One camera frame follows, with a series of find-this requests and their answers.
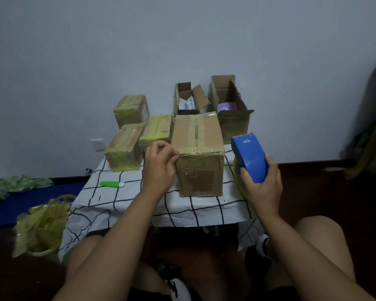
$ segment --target blue tape dispenser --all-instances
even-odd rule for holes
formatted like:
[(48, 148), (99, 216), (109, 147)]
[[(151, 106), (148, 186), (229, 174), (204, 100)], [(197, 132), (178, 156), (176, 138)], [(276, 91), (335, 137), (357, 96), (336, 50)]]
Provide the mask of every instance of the blue tape dispenser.
[(241, 180), (240, 168), (245, 168), (248, 171), (253, 182), (263, 182), (269, 167), (265, 160), (265, 152), (252, 133), (231, 137), (231, 148), (235, 155), (233, 163), (234, 179), (242, 196), (247, 198), (246, 189)]

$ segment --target cardboard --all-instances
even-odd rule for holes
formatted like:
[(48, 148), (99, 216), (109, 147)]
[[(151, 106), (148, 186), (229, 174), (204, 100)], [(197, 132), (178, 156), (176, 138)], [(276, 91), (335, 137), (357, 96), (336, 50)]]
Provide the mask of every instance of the cardboard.
[(105, 150), (105, 157), (112, 172), (139, 170), (142, 161), (142, 149), (139, 137), (146, 123), (126, 124)]
[(216, 112), (177, 115), (171, 145), (181, 197), (223, 195), (224, 144)]
[(145, 122), (149, 116), (145, 95), (124, 96), (113, 111), (119, 128)]
[(219, 103), (237, 104), (237, 110), (220, 111), (217, 114), (224, 144), (231, 143), (231, 136), (248, 134), (249, 119), (254, 110), (248, 110), (242, 101), (235, 85), (235, 75), (212, 76), (209, 100), (215, 110)]
[[(195, 110), (179, 110), (178, 101), (180, 98), (187, 100), (189, 97), (194, 98)], [(195, 115), (207, 110), (206, 107), (211, 106), (210, 101), (206, 97), (201, 85), (197, 85), (191, 89), (191, 82), (176, 83), (174, 87), (174, 113), (176, 115)]]
[(144, 150), (156, 140), (164, 140), (169, 144), (171, 143), (174, 128), (173, 119), (173, 114), (149, 117), (145, 130), (140, 137), (140, 143)]

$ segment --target blue mat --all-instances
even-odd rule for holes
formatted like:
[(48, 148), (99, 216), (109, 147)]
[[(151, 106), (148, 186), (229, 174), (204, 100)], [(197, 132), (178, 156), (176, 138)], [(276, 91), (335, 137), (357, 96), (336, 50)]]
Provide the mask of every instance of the blue mat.
[(17, 216), (27, 212), (29, 208), (45, 204), (49, 200), (63, 194), (77, 196), (86, 182), (54, 185), (46, 188), (33, 189), (20, 193), (11, 193), (0, 203), (0, 226), (15, 225)]

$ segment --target yellow plastic bag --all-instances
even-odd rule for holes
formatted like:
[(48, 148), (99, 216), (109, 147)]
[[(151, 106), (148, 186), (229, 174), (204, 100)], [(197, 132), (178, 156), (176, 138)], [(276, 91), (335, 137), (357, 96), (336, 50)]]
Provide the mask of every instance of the yellow plastic bag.
[(60, 246), (71, 207), (71, 203), (67, 202), (69, 198), (76, 197), (72, 194), (62, 195), (57, 199), (51, 199), (45, 205), (32, 207), (29, 214), (23, 213), (17, 217), (13, 258), (25, 252), (53, 252)]

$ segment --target checkered tablecloth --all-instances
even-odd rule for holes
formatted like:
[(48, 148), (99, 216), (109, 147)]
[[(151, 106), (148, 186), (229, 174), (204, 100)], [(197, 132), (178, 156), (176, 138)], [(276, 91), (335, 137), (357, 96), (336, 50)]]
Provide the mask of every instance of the checkered tablecloth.
[[(160, 200), (151, 219), (156, 227), (210, 226), (243, 222), (238, 235), (240, 247), (255, 243), (256, 217), (251, 205), (238, 191), (232, 162), (231, 145), (225, 145), (223, 196), (180, 197), (177, 177)], [(101, 181), (124, 182), (123, 188), (102, 187)], [(59, 258), (62, 259), (88, 232), (112, 227), (142, 188), (142, 170), (113, 173), (103, 159), (72, 203)]]

